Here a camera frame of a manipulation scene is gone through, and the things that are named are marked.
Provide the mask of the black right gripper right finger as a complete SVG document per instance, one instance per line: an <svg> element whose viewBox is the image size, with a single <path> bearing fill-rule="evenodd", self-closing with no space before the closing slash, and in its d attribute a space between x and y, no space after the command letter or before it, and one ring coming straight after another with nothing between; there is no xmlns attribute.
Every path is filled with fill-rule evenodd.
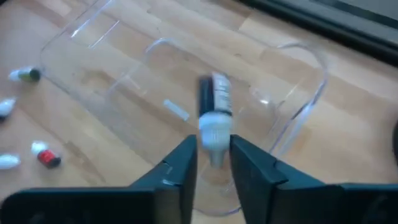
<svg viewBox="0 0 398 224"><path fill-rule="evenodd" d="M235 134L229 155L247 224L398 224L398 184L326 184Z"/></svg>

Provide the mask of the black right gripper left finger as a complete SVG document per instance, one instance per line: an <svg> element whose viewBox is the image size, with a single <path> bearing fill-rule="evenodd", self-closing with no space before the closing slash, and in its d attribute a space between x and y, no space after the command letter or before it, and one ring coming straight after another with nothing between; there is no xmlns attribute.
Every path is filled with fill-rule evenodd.
<svg viewBox="0 0 398 224"><path fill-rule="evenodd" d="M1 204L0 224L190 224L197 162L192 134L126 187L18 191Z"/></svg>

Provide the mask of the clear plastic container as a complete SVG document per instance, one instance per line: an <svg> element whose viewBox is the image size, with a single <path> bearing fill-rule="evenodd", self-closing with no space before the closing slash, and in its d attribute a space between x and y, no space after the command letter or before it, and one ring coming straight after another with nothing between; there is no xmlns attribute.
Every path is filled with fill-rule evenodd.
<svg viewBox="0 0 398 224"><path fill-rule="evenodd" d="M198 79L230 84L232 133L280 156L328 81L297 40L240 32L250 10L231 0L91 0L41 51L51 82L147 162L199 134Z"/></svg>

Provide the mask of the small olive food colouring bottle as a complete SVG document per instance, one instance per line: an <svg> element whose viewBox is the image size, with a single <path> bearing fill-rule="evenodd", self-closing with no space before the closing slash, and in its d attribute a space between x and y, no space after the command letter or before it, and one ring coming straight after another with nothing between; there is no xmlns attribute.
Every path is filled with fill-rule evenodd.
<svg viewBox="0 0 398 224"><path fill-rule="evenodd" d="M39 82L42 73L39 69L35 67L21 68L12 71L8 79L14 82Z"/></svg>

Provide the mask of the small black food colouring bottle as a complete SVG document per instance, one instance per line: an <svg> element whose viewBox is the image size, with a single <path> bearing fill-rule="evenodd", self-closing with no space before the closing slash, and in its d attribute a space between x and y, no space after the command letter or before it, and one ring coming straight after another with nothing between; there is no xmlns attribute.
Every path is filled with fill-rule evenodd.
<svg viewBox="0 0 398 224"><path fill-rule="evenodd" d="M5 120L13 111L17 98L5 98L0 101L0 121Z"/></svg>

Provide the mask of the black aluminium table frame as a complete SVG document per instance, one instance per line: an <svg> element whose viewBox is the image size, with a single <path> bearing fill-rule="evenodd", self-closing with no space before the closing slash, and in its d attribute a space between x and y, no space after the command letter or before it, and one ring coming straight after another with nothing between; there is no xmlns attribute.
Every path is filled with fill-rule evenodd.
<svg viewBox="0 0 398 224"><path fill-rule="evenodd" d="M398 0L237 0L398 68Z"/></svg>

